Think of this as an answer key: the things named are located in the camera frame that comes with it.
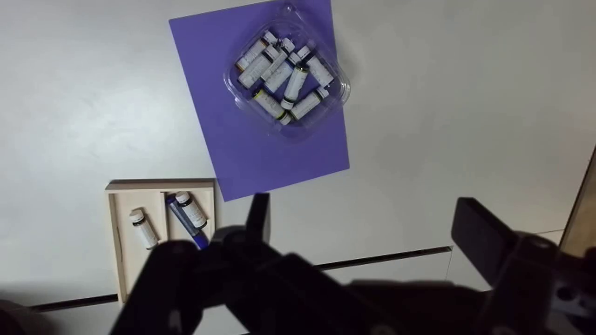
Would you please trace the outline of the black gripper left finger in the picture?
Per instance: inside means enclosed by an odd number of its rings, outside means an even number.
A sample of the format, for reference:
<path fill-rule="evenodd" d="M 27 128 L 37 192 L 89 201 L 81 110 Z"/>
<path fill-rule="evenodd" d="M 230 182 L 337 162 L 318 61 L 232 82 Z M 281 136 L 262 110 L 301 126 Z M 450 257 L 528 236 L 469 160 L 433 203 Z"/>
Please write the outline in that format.
<path fill-rule="evenodd" d="M 262 242 L 269 212 L 269 195 L 255 193 L 245 218 L 245 236 L 249 242 Z"/>

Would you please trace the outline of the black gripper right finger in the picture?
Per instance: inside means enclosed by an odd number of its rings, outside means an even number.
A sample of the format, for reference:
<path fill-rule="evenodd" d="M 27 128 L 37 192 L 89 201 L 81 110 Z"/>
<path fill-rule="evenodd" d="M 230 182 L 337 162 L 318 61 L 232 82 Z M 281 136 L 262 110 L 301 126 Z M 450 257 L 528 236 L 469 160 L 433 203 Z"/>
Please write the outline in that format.
<path fill-rule="evenodd" d="M 450 238 L 487 285 L 497 281 L 517 242 L 517 234 L 474 197 L 456 201 Z"/>

